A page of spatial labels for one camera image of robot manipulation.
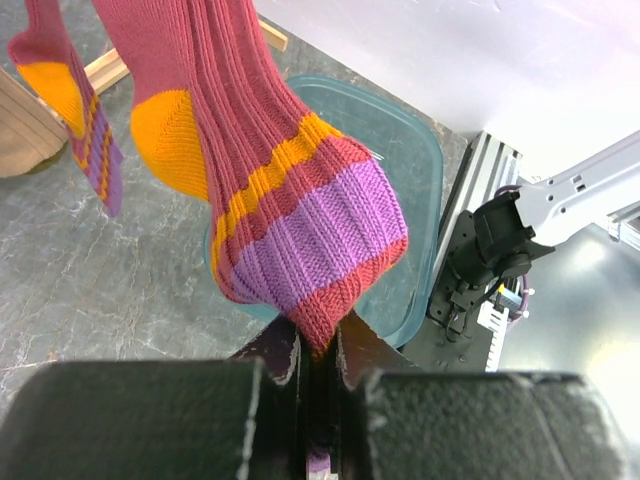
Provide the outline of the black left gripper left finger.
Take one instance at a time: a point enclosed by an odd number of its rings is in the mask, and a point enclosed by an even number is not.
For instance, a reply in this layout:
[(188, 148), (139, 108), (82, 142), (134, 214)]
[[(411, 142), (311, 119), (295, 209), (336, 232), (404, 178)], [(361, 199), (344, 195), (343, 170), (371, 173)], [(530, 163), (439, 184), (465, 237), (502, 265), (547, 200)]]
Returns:
[(223, 360), (57, 362), (1, 428), (5, 479), (296, 479), (300, 339), (279, 319)]

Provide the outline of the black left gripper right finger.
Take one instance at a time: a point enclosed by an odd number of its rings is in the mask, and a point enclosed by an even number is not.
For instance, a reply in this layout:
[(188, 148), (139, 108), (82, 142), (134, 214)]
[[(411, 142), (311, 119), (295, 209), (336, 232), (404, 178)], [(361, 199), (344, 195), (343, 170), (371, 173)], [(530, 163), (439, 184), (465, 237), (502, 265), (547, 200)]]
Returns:
[(603, 397), (568, 373), (429, 373), (350, 315), (337, 330), (343, 479), (624, 479)]

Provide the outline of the maroon purple striped sock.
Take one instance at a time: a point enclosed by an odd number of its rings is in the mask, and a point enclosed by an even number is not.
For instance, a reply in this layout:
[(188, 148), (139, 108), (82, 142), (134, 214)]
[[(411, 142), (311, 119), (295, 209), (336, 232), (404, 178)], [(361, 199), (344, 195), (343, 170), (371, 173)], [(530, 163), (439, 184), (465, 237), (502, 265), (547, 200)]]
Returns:
[(322, 351), (407, 251), (370, 151), (286, 85), (249, 1), (98, 1), (134, 81), (149, 170), (211, 208), (210, 269), (240, 304), (284, 314)]
[(61, 118), (72, 156), (104, 205), (118, 215), (122, 202), (121, 163), (99, 96), (54, 0), (25, 3), (27, 28), (8, 44), (9, 58), (23, 80)]

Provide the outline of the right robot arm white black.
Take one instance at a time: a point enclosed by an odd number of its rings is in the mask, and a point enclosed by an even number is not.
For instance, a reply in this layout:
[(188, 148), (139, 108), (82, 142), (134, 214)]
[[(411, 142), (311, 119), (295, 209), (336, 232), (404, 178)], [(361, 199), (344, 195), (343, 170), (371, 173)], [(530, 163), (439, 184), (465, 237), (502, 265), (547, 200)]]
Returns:
[(635, 132), (546, 181), (463, 213), (471, 233), (448, 255), (442, 276), (464, 289), (519, 277), (582, 228), (638, 201)]

